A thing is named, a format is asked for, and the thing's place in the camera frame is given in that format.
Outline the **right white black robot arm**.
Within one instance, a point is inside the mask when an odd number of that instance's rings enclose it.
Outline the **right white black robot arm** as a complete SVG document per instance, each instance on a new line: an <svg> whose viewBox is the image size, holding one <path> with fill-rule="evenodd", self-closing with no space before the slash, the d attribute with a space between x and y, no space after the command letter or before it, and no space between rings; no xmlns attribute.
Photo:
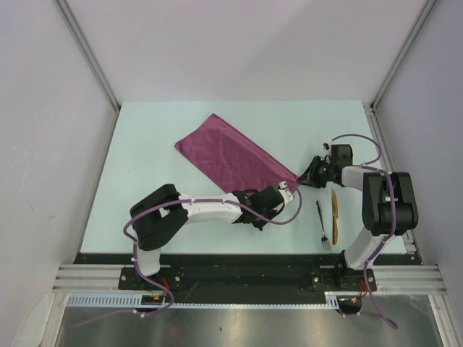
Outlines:
<svg viewBox="0 0 463 347"><path fill-rule="evenodd" d="M318 189L332 182L362 193L362 230L344 251L346 265L334 271L334 283L350 290L360 281L358 270L370 267L385 245L415 228L419 213L409 173L356 166L348 144L325 144L324 148L326 154L314 156L297 182Z"/></svg>

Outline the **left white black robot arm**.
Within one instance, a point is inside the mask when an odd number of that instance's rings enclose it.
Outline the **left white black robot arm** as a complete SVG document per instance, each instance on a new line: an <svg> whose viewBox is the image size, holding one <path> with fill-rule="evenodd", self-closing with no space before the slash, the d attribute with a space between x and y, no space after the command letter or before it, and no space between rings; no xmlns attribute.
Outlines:
<svg viewBox="0 0 463 347"><path fill-rule="evenodd" d="M262 230L293 200L294 195L284 182L262 191L234 190L213 197L182 194L174 184L164 184L129 210L137 246L135 281L146 289L158 284L161 248L183 226L225 222L251 224Z"/></svg>

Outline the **magenta satin napkin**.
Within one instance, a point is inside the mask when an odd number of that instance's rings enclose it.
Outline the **magenta satin napkin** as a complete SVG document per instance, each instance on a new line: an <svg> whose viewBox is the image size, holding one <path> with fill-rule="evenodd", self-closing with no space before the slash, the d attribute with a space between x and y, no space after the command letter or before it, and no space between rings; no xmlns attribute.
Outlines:
<svg viewBox="0 0 463 347"><path fill-rule="evenodd" d="M216 114L174 147L224 192L261 191L297 176Z"/></svg>

